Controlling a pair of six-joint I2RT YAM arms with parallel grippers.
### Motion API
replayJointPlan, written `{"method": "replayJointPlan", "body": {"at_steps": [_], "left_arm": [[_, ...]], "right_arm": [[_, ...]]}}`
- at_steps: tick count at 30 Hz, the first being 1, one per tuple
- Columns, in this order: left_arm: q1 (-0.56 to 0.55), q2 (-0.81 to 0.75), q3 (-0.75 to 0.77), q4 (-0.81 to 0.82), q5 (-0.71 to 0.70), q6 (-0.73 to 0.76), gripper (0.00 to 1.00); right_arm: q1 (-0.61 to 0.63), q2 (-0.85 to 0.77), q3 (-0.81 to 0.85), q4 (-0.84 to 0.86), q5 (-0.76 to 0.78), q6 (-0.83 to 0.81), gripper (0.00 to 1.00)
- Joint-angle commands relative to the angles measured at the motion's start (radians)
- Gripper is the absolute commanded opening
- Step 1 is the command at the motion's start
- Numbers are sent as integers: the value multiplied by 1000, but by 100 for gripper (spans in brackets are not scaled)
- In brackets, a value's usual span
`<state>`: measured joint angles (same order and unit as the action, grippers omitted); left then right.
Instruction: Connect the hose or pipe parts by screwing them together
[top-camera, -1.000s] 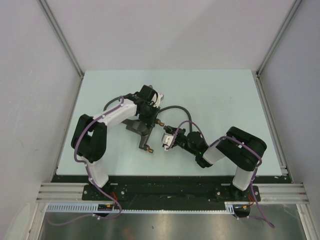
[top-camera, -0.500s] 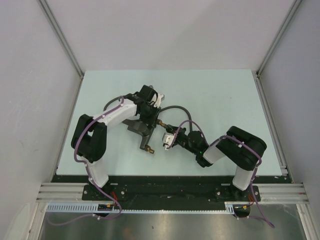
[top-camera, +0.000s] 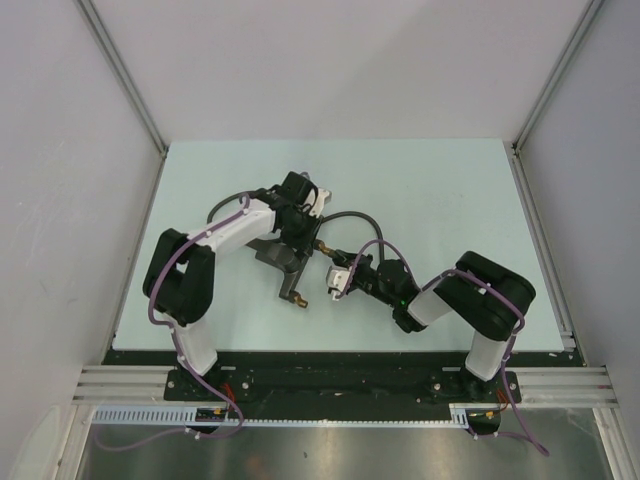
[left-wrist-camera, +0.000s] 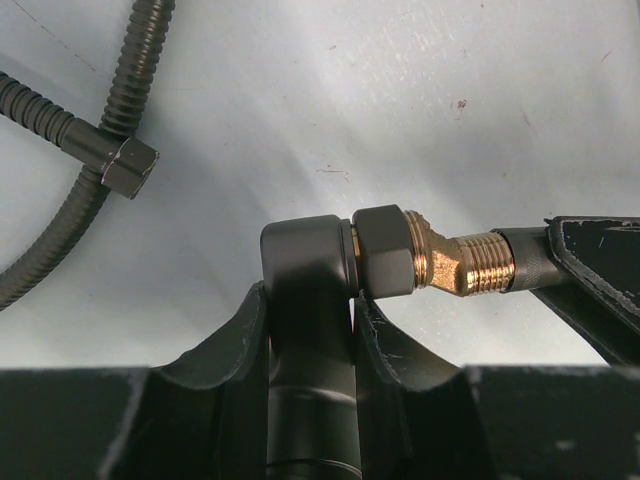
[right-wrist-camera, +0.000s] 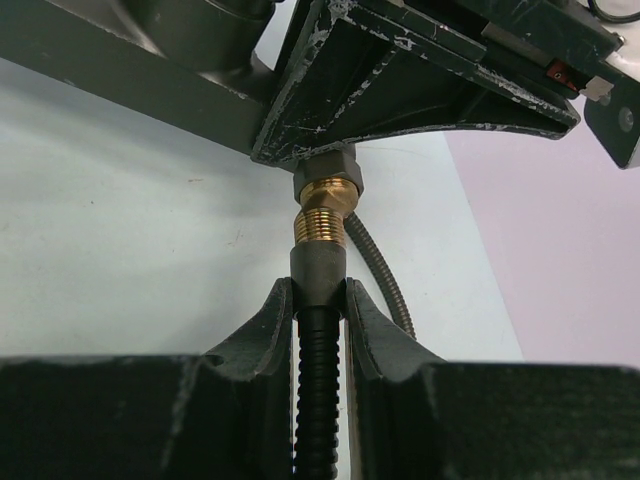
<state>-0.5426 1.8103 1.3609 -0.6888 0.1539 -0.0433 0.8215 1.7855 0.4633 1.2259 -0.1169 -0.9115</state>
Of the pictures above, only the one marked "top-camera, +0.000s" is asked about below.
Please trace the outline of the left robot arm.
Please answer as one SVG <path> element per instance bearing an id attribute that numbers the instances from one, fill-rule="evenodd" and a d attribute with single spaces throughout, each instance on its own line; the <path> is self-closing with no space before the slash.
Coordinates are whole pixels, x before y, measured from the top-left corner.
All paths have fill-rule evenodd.
<path id="1" fill-rule="evenodd" d="M 168 229 L 160 235 L 143 281 L 148 317 L 169 328 L 178 362 L 189 370 L 185 385 L 197 398 L 210 399 L 221 387 L 212 369 L 218 354 L 205 323 L 217 262 L 249 247 L 258 261 L 282 273 L 279 298 L 307 307 L 297 284 L 331 196 L 307 174 L 289 172 L 279 184 L 234 195 L 238 209 L 220 220 L 209 219 L 189 233 Z"/>

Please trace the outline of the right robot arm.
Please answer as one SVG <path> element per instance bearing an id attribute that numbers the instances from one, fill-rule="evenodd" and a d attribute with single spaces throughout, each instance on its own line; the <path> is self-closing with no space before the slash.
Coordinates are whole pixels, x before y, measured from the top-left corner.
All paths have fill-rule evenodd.
<path id="1" fill-rule="evenodd" d="M 326 284 L 334 301 L 359 290 L 389 306 L 396 325 L 406 333 L 421 332 L 454 312 L 473 329 L 461 376 L 463 393 L 484 401 L 497 389 L 496 374 L 515 343 L 522 319 L 536 298 L 534 286 L 519 274 L 473 251 L 455 268 L 419 287 L 403 259 L 372 257 L 328 250 Z"/>

